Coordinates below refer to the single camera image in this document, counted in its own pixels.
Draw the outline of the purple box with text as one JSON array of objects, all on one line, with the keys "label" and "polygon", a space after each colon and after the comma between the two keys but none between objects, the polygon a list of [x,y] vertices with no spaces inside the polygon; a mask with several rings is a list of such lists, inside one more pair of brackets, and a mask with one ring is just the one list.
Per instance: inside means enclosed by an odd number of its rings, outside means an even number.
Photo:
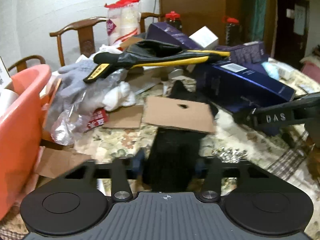
[{"label": "purple box with text", "polygon": [[230,52],[229,59],[236,64],[261,63],[268,60],[263,41],[253,41],[236,46],[217,46],[217,51]]}]

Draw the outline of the black cloth item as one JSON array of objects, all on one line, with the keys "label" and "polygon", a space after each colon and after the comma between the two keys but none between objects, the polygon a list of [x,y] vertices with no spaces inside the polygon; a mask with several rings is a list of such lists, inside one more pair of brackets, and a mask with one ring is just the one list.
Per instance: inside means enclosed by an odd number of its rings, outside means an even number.
[{"label": "black cloth item", "polygon": [[[180,80],[174,83],[170,95],[162,98],[205,103],[209,105],[213,117],[218,113],[218,109],[205,96],[188,91]],[[212,133],[157,126],[150,154],[143,168],[143,183],[151,187],[152,191],[186,191],[195,174],[201,140],[208,134]]]}]

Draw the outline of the round-back wooden chair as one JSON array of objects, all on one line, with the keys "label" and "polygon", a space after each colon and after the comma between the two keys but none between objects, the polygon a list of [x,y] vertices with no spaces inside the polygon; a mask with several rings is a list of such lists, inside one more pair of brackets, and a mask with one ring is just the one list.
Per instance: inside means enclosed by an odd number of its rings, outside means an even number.
[{"label": "round-back wooden chair", "polygon": [[40,64],[45,64],[46,63],[45,59],[42,56],[40,56],[40,55],[30,55],[28,57],[24,57],[23,59],[17,61],[13,65],[11,65],[8,68],[8,71],[11,71],[11,70],[16,68],[17,72],[21,72],[21,71],[27,69],[28,68],[27,62],[29,60],[39,60]]}]

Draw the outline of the clear plastic bag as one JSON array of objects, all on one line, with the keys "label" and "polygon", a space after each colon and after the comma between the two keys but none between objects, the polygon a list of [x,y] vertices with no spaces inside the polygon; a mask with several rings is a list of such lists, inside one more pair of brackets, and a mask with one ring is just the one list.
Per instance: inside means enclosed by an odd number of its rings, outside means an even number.
[{"label": "clear plastic bag", "polygon": [[72,102],[54,117],[50,129],[52,140],[63,146],[74,144],[86,131],[94,111],[103,107],[105,95],[120,85],[126,76],[127,70],[120,69],[77,92]]}]

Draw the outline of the dark sauce jar red lid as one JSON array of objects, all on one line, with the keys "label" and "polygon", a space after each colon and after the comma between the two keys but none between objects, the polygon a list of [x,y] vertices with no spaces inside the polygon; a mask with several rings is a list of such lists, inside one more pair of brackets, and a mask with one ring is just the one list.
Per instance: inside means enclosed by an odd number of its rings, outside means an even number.
[{"label": "dark sauce jar red lid", "polygon": [[171,11],[165,15],[165,22],[167,24],[173,26],[179,31],[182,31],[182,22],[180,14],[176,13],[175,11]]}]

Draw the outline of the flat cardboard sheet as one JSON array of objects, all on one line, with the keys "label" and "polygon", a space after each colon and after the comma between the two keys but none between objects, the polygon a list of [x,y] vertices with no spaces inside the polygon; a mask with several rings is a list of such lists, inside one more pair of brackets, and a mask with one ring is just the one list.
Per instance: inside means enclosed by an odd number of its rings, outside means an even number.
[{"label": "flat cardboard sheet", "polygon": [[103,124],[103,128],[140,129],[143,110],[143,105],[121,107],[108,114],[108,120]]}]

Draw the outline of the white crumpled cloth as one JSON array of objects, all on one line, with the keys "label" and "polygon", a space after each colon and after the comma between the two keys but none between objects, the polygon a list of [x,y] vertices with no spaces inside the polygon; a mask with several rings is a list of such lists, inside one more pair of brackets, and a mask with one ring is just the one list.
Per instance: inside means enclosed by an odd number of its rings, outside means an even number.
[{"label": "white crumpled cloth", "polygon": [[134,92],[131,90],[130,84],[124,81],[110,90],[102,101],[104,110],[107,112],[114,111],[119,107],[130,107],[136,104]]}]

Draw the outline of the pink plastic basin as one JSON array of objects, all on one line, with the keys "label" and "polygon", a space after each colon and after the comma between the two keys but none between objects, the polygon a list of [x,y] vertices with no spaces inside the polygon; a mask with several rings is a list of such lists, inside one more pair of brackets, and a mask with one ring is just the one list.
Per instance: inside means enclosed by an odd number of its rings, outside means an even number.
[{"label": "pink plastic basin", "polygon": [[42,135],[40,92],[50,77],[46,64],[12,76],[18,98],[1,116],[1,218],[16,202],[37,161]]}]

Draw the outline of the black yellow glove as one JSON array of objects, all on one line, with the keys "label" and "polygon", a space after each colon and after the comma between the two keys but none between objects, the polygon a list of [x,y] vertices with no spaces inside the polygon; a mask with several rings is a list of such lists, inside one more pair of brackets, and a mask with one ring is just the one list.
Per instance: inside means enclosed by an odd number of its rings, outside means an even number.
[{"label": "black yellow glove", "polygon": [[95,55],[93,61],[97,66],[84,78],[84,83],[94,83],[119,69],[188,66],[207,61],[216,63],[230,55],[228,51],[183,49],[161,41],[142,40],[129,45],[121,54],[103,52]]}]

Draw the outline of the brown cardboard piece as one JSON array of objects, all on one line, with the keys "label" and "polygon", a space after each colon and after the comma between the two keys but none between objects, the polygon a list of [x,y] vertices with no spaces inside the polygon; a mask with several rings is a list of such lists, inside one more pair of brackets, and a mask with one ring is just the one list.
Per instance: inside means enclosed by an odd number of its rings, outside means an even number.
[{"label": "brown cardboard piece", "polygon": [[170,129],[216,132],[216,123],[208,104],[158,96],[146,98],[143,122]]}]

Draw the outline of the white carton box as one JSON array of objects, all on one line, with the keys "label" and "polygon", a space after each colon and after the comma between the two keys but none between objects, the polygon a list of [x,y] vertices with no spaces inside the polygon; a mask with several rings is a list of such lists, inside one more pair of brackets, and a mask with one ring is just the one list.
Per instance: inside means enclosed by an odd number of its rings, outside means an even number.
[{"label": "white carton box", "polygon": [[219,38],[206,26],[191,34],[189,38],[204,49],[213,50],[219,45]]}]

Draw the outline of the grey knit glove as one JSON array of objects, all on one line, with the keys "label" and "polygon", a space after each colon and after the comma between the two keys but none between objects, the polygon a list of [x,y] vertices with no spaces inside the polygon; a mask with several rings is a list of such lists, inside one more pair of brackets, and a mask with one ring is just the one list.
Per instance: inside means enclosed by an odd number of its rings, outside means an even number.
[{"label": "grey knit glove", "polygon": [[87,87],[83,79],[86,78],[97,65],[93,60],[82,60],[78,63],[61,67],[57,72],[61,79],[53,102],[48,109],[45,130],[51,130],[54,122],[64,110],[70,110],[72,104]]}]

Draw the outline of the long dark blue box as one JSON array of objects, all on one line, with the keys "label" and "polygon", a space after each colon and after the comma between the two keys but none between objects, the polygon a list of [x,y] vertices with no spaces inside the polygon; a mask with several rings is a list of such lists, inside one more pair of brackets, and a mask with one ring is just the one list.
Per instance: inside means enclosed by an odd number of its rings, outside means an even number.
[{"label": "long dark blue box", "polygon": [[196,89],[231,113],[290,102],[296,93],[268,75],[231,62],[197,64],[193,74]]}]

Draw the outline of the square-back wooden chair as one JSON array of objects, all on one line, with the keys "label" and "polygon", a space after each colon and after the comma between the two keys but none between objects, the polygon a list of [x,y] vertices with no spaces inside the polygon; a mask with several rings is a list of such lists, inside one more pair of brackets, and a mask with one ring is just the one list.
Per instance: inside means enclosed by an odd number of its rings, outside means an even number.
[{"label": "square-back wooden chair", "polygon": [[62,29],[49,33],[50,37],[55,37],[57,39],[57,49],[61,67],[65,65],[65,58],[63,54],[62,47],[62,35],[68,31],[77,31],[80,54],[85,55],[86,57],[95,53],[95,42],[94,42],[94,33],[93,27],[101,22],[106,23],[107,18],[102,16],[95,16],[87,18],[84,20],[76,21],[68,24]]}]

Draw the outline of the purple box leaning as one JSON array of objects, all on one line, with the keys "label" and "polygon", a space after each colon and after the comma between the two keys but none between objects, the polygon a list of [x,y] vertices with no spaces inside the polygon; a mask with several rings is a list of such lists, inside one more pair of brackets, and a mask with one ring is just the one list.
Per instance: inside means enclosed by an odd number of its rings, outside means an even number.
[{"label": "purple box leaning", "polygon": [[180,46],[183,49],[199,50],[202,46],[187,35],[169,25],[167,22],[157,22],[149,25],[146,40],[155,40]]}]

